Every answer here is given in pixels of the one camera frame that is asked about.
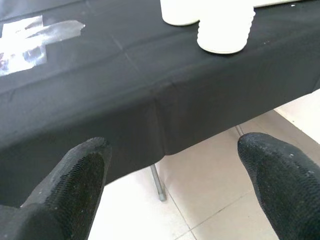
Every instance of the black tablecloth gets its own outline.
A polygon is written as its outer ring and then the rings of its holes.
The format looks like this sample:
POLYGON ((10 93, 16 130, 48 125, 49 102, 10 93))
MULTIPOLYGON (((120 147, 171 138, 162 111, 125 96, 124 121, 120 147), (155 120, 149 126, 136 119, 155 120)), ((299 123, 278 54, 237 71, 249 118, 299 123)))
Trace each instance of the black tablecloth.
POLYGON ((159 0, 24 2, 0 0, 0 26, 86 27, 48 45, 46 64, 0 77, 0 204, 19 206, 89 138, 113 145, 110 182, 320 88, 318 0, 257 9, 233 55, 201 50, 197 24, 165 24, 159 0))

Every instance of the white plastic bottle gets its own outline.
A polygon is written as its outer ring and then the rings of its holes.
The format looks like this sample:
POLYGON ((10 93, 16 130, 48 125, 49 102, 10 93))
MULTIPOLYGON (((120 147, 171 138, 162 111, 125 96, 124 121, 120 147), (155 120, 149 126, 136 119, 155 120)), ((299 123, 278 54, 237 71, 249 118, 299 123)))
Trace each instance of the white plastic bottle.
POLYGON ((173 26, 186 26, 199 21, 197 0, 160 0, 163 20, 173 26))
POLYGON ((241 51, 247 44, 255 14, 250 0, 202 0, 199 46, 216 54, 241 51))

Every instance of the tape strip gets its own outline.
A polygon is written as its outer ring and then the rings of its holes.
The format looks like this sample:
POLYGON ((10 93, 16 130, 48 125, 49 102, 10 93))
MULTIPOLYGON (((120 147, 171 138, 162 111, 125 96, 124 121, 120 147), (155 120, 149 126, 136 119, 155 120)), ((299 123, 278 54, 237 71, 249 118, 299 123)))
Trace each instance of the tape strip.
POLYGON ((43 26, 42 16, 4 24, 0 38, 0 76, 46 63, 46 45, 78 37, 84 27, 76 20, 43 26))

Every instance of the white object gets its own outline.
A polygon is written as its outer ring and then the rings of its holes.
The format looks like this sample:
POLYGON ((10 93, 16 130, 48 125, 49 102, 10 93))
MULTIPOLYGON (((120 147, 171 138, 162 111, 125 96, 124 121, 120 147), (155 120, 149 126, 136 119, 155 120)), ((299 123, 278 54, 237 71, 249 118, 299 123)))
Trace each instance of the white object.
POLYGON ((241 51, 247 44, 255 14, 254 6, 248 0, 203 0, 198 45, 216 54, 241 51))
POLYGON ((199 21, 197 0, 160 0, 163 20, 173 26, 186 26, 199 21))
POLYGON ((290 2, 297 2, 301 0, 252 0, 255 8, 275 5, 275 4, 285 4, 290 2))
POLYGON ((78 37, 84 27, 76 20, 44 26, 42 16, 5 23, 0 38, 0 77, 46 63, 46 45, 78 37))

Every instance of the tile grout line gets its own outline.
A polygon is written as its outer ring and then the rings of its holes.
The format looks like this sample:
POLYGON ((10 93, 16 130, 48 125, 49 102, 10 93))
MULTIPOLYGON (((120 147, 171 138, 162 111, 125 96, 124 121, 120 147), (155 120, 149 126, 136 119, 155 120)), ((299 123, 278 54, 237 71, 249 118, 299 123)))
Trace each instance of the tile grout line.
POLYGON ((165 188, 166 192, 169 194, 169 196, 170 196, 170 198, 172 199, 174 205, 176 206, 176 209, 178 209, 181 217, 183 218, 183 221, 185 222, 185 224, 187 225, 187 227, 188 227, 188 229, 189 229, 189 231, 185 232, 185 233, 182 234, 181 236, 178 236, 175 240, 178 240, 178 239, 181 238, 182 236, 186 235, 188 232, 191 232, 191 234, 193 235, 194 239, 197 240, 197 239, 196 239, 196 236, 195 236, 194 233, 191 231, 191 228, 190 228, 189 224, 187 223, 185 217, 183 216, 182 212, 180 211, 180 209, 179 209, 176 201, 175 201, 174 198, 172 197, 172 195, 171 195, 171 193, 169 192, 168 188, 166 187, 165 183, 164 183, 163 181, 162 181, 162 183, 163 183, 163 185, 164 185, 164 188, 165 188))
POLYGON ((191 228, 190 230, 194 230, 195 228, 199 227, 201 224, 203 224, 204 222, 206 222, 207 220, 213 218, 215 215, 217 215, 218 213, 222 212, 223 210, 225 210, 226 208, 230 207, 231 205, 235 204, 236 202, 238 202, 240 199, 244 198, 245 196, 247 196, 248 194, 252 193, 253 190, 250 190, 248 192, 246 192, 245 194, 241 195, 239 198, 237 198, 236 200, 234 200, 233 202, 229 203, 227 206, 221 208, 220 210, 218 210, 217 212, 215 212, 213 215, 209 216, 208 218, 206 218, 205 220, 203 220, 202 222, 200 222, 199 224, 197 224, 196 226, 194 226, 193 228, 191 228))

